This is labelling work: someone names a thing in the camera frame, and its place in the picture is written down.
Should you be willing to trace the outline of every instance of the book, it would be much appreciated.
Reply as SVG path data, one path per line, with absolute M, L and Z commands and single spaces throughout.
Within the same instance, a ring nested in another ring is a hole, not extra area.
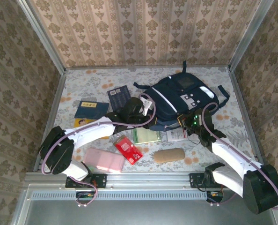
M 93 121 L 96 121 L 96 120 L 93 120 L 93 119 L 75 119 L 73 128 L 81 127 L 81 126 L 86 125 L 88 123 L 91 123 Z
M 159 131 L 147 130 L 143 127 L 133 129 L 133 138 L 135 144 L 158 142 L 161 140 Z
M 99 118 L 106 115 L 108 110 L 109 103 L 80 101 L 79 107 L 74 117 L 76 119 L 98 120 Z
M 131 98 L 128 87 L 122 86 L 107 91 L 113 111 L 124 107 L 125 103 Z

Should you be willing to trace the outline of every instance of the backpack strap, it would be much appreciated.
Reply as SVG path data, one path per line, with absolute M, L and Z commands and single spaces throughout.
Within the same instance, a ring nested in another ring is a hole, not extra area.
M 186 73 L 187 64 L 186 61 L 183 62 L 183 73 Z
M 140 84 L 137 84 L 137 82 L 134 82 L 133 84 L 136 88 L 139 88 L 139 89 L 148 89 L 150 88 L 149 85 L 140 85 Z
M 229 94 L 223 88 L 223 86 L 219 85 L 218 89 L 221 91 L 221 93 L 224 95 L 224 97 L 226 97 L 226 99 L 218 105 L 218 107 L 215 111 L 211 112 L 212 115 L 214 115 L 220 108 L 224 107 L 226 105 L 226 103 L 229 101 Z

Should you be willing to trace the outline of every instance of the floral tablecloth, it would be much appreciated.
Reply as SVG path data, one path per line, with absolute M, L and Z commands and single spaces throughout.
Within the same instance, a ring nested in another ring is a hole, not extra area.
M 55 120 L 55 126 L 72 128 L 74 115 L 80 100 L 109 102 L 108 90 L 127 85 L 132 97 L 137 97 L 142 90 L 133 86 L 134 82 L 152 85 L 161 78 L 173 75 L 182 68 L 120 68 L 98 70 L 68 70 L 66 71 L 66 83 Z M 222 101 L 224 96 L 217 88 L 219 85 L 230 94 L 226 106 L 213 116 L 215 128 L 227 135 L 229 140 L 244 153 L 252 156 L 252 149 L 247 136 L 242 115 L 234 94 L 233 86 L 226 67 L 188 67 L 187 72 L 194 74 L 203 80 Z M 124 131 L 132 140 L 132 132 Z M 167 135 L 162 132 L 162 141 L 140 144 L 137 147 L 144 156 L 135 165 L 130 165 L 126 160 L 123 172 L 185 172 L 203 171 L 204 167 L 215 162 L 223 162 L 221 158 L 211 153 L 201 144 L 195 145 L 190 141 L 167 142 Z M 113 146 L 117 135 L 109 139 L 99 139 L 75 149 L 73 157 L 81 161 L 89 147 L 119 153 Z M 157 164 L 153 160 L 153 154 L 158 150 L 182 148 L 186 158 L 177 162 Z

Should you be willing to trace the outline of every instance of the dark blue booklet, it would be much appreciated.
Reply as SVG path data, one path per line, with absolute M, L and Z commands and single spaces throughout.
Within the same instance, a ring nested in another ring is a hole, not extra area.
M 109 103 L 80 101 L 75 118 L 98 120 L 107 114 Z
M 111 102 L 113 111 L 124 107 L 125 103 L 131 98 L 127 86 L 122 86 L 108 91 L 108 96 Z

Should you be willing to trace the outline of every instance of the red card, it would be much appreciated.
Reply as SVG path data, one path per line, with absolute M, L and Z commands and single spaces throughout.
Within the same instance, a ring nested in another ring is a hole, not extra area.
M 126 136 L 121 136 L 114 145 L 131 165 L 143 157 L 141 151 Z

